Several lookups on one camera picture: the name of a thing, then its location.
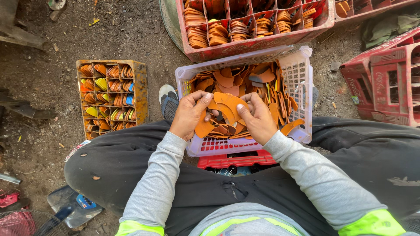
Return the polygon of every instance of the neon yellow stripe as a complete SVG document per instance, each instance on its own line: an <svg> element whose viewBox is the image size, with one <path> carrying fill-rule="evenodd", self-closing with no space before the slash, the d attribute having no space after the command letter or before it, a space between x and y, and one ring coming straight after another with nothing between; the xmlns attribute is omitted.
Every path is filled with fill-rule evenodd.
<svg viewBox="0 0 420 236"><path fill-rule="evenodd" d="M272 218L261 218L261 217L250 217L250 218L246 218L246 219L231 219L231 220L228 220L225 223L217 226L216 228L210 230L209 232L205 233L212 226L207 227L207 229L205 229L200 234L200 236L217 236L231 225L241 224L241 223L250 222L250 221L259 220L259 219L265 219L266 221L268 221L268 222L270 222L270 223L272 223L276 226L280 226L280 227L284 228L285 230L289 231L290 233L292 233L296 236L299 236L299 234L297 233L297 230L293 226L288 226L287 224L284 224L284 223L279 222L279 221L277 221L275 219L272 219Z"/></svg>
<svg viewBox="0 0 420 236"><path fill-rule="evenodd" d="M126 221L121 222L120 228L118 229L118 232L115 236L125 236L129 233L134 233L138 230L158 233L160 234L160 236L164 235L163 227L161 226L158 226L158 227L145 226L134 220L126 220Z"/></svg>
<svg viewBox="0 0 420 236"><path fill-rule="evenodd" d="M285 230L289 231L290 233L299 236L299 234L296 232L296 229L293 226L288 226L287 224L284 224L282 222L278 222L272 218L264 218L266 221L276 225L276 226L280 226L282 228L284 228Z"/></svg>
<svg viewBox="0 0 420 236"><path fill-rule="evenodd" d="M373 234L380 236L398 236L406 231L385 209L374 210L358 221L339 230L340 236Z"/></svg>

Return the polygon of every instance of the red crate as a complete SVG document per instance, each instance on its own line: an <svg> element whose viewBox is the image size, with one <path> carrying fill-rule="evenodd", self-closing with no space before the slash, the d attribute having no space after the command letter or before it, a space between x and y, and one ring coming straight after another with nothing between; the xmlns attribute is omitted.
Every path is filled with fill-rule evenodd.
<svg viewBox="0 0 420 236"><path fill-rule="evenodd" d="M302 12L312 8L316 9L316 13L312 15L314 17L314 27L304 29L303 23L301 23L297 26L297 30L280 34L278 27L276 26L274 35L271 36L256 38L256 34L254 34L251 39L238 42L232 42L232 39L230 39L231 42L227 44L194 49L188 43L186 30L191 26L185 26L183 14L184 4L181 0L177 0L176 8L178 11L185 55L187 55L192 62L204 62L279 45L308 42L334 25L334 0L308 0L306 3L302 3L301 0L296 0L294 3L291 0L271 0L267 2L272 4L268 4L262 11L254 9L251 0L190 0L190 7L204 13L207 23L200 25L199 27L205 31L208 31L208 26L214 23L208 23L210 20L208 15L210 16L212 14L208 11L209 9L215 9L215 6L219 6L219 9L225 8L225 12L223 13L225 19L221 19L217 22L221 23L229 32L230 23L233 21L241 21L247 25L250 21L251 24L248 25L248 28L252 29L255 25L255 20L258 19L258 17L276 19L277 13L282 10L287 10L289 13L295 13L293 17L301 18L301 21L303 22ZM241 9L243 6L245 6L246 11L243 15L238 15L237 10Z"/></svg>
<svg viewBox="0 0 420 236"><path fill-rule="evenodd" d="M346 0L338 0L335 3L343 2ZM347 0L347 3L350 6L350 11L347 12L346 18L341 18L337 15L335 4L334 4L334 15L335 15L335 25L341 25L343 22L349 23L351 21L363 21L374 16L377 16L388 10L397 10L404 6L420 2L420 0Z"/></svg>
<svg viewBox="0 0 420 236"><path fill-rule="evenodd" d="M370 56L374 119L420 126L420 34L417 36L409 45Z"/></svg>
<svg viewBox="0 0 420 236"><path fill-rule="evenodd" d="M372 119L375 111L372 98L372 77L370 72L370 56L386 49L414 43L420 37L420 27L414 28L373 49L367 50L340 66L352 96L357 96L357 110L363 119Z"/></svg>
<svg viewBox="0 0 420 236"><path fill-rule="evenodd" d="M277 162L271 157L271 154L265 150L256 151L256 156L246 157L232 157L233 154L214 155L200 157L197 167L201 169L215 168L223 169L228 168L231 165L236 167L240 166L252 166L254 164L259 165L273 165Z"/></svg>

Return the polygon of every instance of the left hand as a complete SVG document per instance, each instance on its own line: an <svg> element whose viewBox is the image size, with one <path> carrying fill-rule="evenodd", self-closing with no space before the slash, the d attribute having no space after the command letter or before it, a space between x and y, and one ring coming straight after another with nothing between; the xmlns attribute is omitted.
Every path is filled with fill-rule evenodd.
<svg viewBox="0 0 420 236"><path fill-rule="evenodd" d="M200 120L201 113L203 110L207 109L207 106L212 99L212 93L201 90L181 98L169 131L185 141L192 139L194 136L194 129ZM219 115L216 110L213 110L212 113L215 116ZM209 121L210 118L211 115L207 112L204 120Z"/></svg>

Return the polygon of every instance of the finger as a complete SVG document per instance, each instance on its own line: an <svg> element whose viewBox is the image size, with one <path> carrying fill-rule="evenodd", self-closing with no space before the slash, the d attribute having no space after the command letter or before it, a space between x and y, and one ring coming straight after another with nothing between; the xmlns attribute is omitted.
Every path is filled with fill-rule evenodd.
<svg viewBox="0 0 420 236"><path fill-rule="evenodd" d="M244 96L241 97L241 99L244 100L245 102L251 102L253 105L264 104L263 100L256 92L245 94Z"/></svg>
<svg viewBox="0 0 420 236"><path fill-rule="evenodd" d="M204 92L202 90L195 91L193 93L188 94L184 98L186 98L193 106L195 105L195 101L204 97L208 92Z"/></svg>
<svg viewBox="0 0 420 236"><path fill-rule="evenodd" d="M239 115L242 117L242 119L246 122L250 122L254 117L249 112L248 108L246 108L242 104L238 104L236 106L236 109L238 110Z"/></svg>
<svg viewBox="0 0 420 236"><path fill-rule="evenodd" d="M210 119L211 119L211 115L210 115L210 113L208 113L208 112L206 112L206 116L204 117L204 121L210 121Z"/></svg>
<svg viewBox="0 0 420 236"><path fill-rule="evenodd" d="M219 116L219 111L218 110L213 109L213 110L211 110L211 113L215 116Z"/></svg>
<svg viewBox="0 0 420 236"><path fill-rule="evenodd" d="M248 104L248 107L249 107L249 112L251 113L252 116L254 116L254 114L255 114L255 107L254 107L254 105L251 102L249 102L247 104Z"/></svg>
<svg viewBox="0 0 420 236"><path fill-rule="evenodd" d="M199 113L202 112L210 104L210 102L212 100L212 97L213 97L213 94L211 94L211 93L205 94L204 97L202 97L200 100L197 101L197 104L194 106L193 109L196 112L199 112Z"/></svg>

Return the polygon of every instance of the right hand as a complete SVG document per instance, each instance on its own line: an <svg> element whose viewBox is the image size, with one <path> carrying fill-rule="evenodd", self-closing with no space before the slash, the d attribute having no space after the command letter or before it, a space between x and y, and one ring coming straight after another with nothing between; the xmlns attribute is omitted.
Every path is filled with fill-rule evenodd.
<svg viewBox="0 0 420 236"><path fill-rule="evenodd" d="M249 110L242 104L237 105L239 115L245 121L249 134L264 146L277 132L277 126L267 105L256 92L241 97L248 103Z"/></svg>

